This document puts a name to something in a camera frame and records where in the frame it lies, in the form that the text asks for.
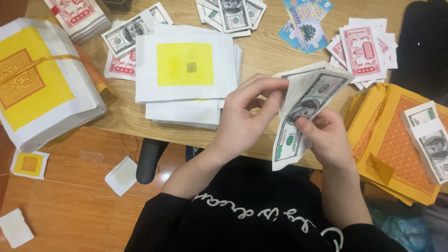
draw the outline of rubber band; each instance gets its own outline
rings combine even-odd
[[[35,60],[33,62],[30,62],[28,65],[20,68],[17,72],[13,73],[12,75],[8,76],[7,78],[5,78],[4,80],[0,80],[0,85],[2,85],[3,83],[9,82],[12,79],[14,79],[15,77],[17,77],[19,74],[27,71],[28,69],[44,62],[44,61],[50,61],[50,60],[77,60],[79,62],[81,62],[81,59],[79,57],[76,57],[74,55],[70,55],[70,54],[64,54],[64,55],[52,55],[52,56],[45,56],[42,57],[38,60]]]

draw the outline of yellow paper bundle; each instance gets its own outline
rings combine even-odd
[[[425,173],[400,117],[400,112],[428,101],[399,86],[377,83],[352,101],[345,120],[360,175],[407,205],[433,204],[440,190]],[[448,108],[436,107],[448,129]]]

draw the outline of black shirt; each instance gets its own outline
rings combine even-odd
[[[306,170],[268,164],[240,156],[193,200],[158,194],[125,251],[406,251],[373,225],[333,227]]]

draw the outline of wooden desk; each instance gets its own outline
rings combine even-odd
[[[127,20],[156,2],[157,0],[133,0],[132,8],[128,13],[111,12],[102,3],[99,4],[107,17],[113,21]],[[194,0],[161,0],[161,2],[174,24],[208,28],[205,24],[201,24]],[[332,2],[333,9],[321,22],[328,39],[336,34],[339,27],[348,24],[349,17],[387,18],[387,32],[398,35],[404,9],[412,0],[332,0]],[[243,49],[241,81],[256,73],[276,74],[318,61],[329,61],[330,53],[325,49],[306,55],[300,50],[294,50],[282,40],[277,33],[289,19],[286,9],[280,0],[264,0],[264,3],[267,4],[267,9],[258,29],[250,37],[233,40]],[[52,13],[43,0],[29,1],[26,17],[46,16],[52,16]],[[82,48],[102,73],[108,56],[108,47],[103,39],[98,36]],[[215,130],[154,123],[145,119],[145,106],[134,102],[135,83],[118,79],[108,79],[108,81],[119,94],[119,99],[110,106],[104,116],[92,122],[91,127],[197,147],[206,147],[215,136]],[[329,107],[344,116],[351,97],[356,92],[356,87],[352,85],[346,87],[329,104]],[[276,117],[258,142],[244,155],[271,160],[278,124],[279,120]],[[298,165],[315,169],[322,168],[311,151],[305,153]]]

